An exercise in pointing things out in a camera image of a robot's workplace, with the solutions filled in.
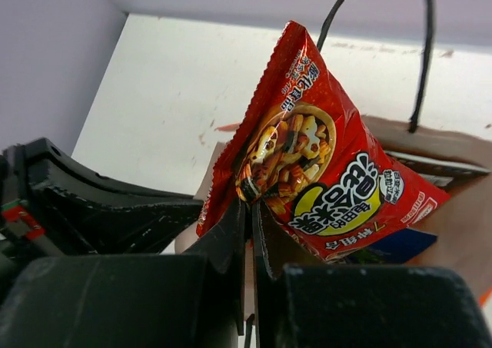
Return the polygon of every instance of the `snack package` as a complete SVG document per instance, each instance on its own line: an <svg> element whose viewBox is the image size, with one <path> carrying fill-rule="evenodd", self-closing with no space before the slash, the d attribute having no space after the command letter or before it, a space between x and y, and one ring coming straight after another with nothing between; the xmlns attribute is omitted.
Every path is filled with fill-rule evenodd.
<svg viewBox="0 0 492 348"><path fill-rule="evenodd" d="M198 235L236 195L264 200L279 225L323 260L409 227L449 198L383 152L295 22L214 166Z"/></svg>

